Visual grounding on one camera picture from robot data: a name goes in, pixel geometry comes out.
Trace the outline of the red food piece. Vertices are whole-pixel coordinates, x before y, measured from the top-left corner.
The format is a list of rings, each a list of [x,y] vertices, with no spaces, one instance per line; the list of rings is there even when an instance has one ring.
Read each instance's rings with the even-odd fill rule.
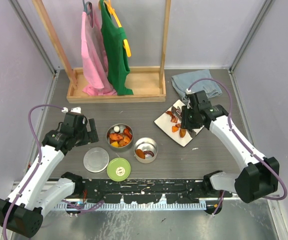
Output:
[[[129,131],[128,128],[125,128],[125,129],[123,130],[123,133],[124,133],[128,138],[132,139],[132,133]]]

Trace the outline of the green round lid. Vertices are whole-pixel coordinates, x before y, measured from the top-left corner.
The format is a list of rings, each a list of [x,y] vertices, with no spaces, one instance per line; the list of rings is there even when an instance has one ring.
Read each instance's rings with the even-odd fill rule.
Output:
[[[131,165],[129,161],[119,157],[109,162],[106,171],[111,180],[121,182],[129,177],[131,173]]]

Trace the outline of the round steel lid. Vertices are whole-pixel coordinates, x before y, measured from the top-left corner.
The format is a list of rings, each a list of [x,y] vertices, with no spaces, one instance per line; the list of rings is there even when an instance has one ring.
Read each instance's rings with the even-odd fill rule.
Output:
[[[104,171],[110,161],[108,152],[101,147],[91,148],[83,158],[83,165],[91,173]]]

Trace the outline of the yellow food piece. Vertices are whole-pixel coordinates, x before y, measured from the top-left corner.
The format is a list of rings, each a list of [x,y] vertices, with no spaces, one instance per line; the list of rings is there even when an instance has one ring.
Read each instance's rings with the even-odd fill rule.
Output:
[[[111,145],[112,145],[113,147],[116,147],[116,148],[120,147],[118,141],[114,141],[114,142],[112,142]]]

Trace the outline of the large round steel tin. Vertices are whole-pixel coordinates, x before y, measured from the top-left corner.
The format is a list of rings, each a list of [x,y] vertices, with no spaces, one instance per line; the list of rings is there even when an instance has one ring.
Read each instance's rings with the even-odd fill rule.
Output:
[[[111,141],[111,140],[109,139],[109,134],[115,133],[114,130],[113,130],[113,128],[114,128],[115,126],[119,126],[119,127],[120,127],[120,132],[119,132],[119,134],[123,135],[123,140],[119,141],[119,145],[120,145],[119,148],[118,148],[118,147],[116,147],[116,148],[113,147],[113,146],[111,145],[111,143],[112,143],[113,141]],[[123,130],[124,130],[125,128],[128,128],[129,131],[132,133],[132,139],[128,138],[128,137],[123,133]],[[121,151],[121,152],[122,152],[122,151],[128,150],[128,149],[131,147],[131,145],[132,145],[132,143],[133,143],[133,140],[134,140],[134,133],[133,133],[132,128],[131,128],[129,125],[126,125],[126,124],[123,124],[123,123],[119,123],[119,124],[117,123],[117,124],[111,126],[111,127],[108,129],[108,131],[107,131],[107,133],[106,133],[106,139],[107,139],[107,142],[108,142],[109,146],[110,146],[112,149],[114,149],[114,150],[116,150],[116,151]]]

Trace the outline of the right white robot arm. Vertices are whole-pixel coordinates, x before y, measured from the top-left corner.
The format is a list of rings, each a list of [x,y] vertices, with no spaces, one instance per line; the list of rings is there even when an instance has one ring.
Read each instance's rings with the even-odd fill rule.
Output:
[[[205,91],[186,90],[188,104],[181,108],[181,126],[195,130],[206,128],[214,134],[235,159],[239,174],[221,170],[204,175],[203,191],[209,197],[220,191],[235,193],[245,203],[266,197],[278,190],[280,165],[267,158],[241,134],[231,115],[221,105],[212,105]]]

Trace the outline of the orange fried food piece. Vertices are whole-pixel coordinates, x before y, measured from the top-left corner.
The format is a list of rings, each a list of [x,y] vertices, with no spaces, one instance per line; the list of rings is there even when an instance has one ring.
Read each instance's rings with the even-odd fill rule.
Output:
[[[141,149],[137,149],[135,152],[140,159],[145,159],[145,153]]]

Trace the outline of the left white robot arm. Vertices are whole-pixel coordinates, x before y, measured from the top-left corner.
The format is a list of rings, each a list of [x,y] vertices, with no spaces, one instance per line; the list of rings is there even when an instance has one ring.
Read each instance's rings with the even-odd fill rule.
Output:
[[[98,142],[95,120],[79,112],[69,111],[57,129],[49,131],[41,143],[37,158],[24,178],[6,199],[0,199],[0,226],[3,237],[10,230],[33,237],[44,217],[68,196],[79,198],[84,192],[83,179],[64,173],[55,185],[42,192],[55,167],[74,147]]]

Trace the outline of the small steel bowl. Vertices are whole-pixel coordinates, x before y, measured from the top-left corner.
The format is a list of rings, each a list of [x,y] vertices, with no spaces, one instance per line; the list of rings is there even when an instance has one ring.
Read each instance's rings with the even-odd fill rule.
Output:
[[[153,151],[155,153],[155,157],[151,158],[151,159],[140,159],[137,155],[136,155],[136,150],[137,149],[141,149],[143,152],[144,151]],[[143,164],[149,164],[151,162],[153,162],[158,154],[158,146],[157,143],[150,137],[142,137],[139,140],[137,140],[134,144],[134,154],[135,154],[135,158],[143,163]]]

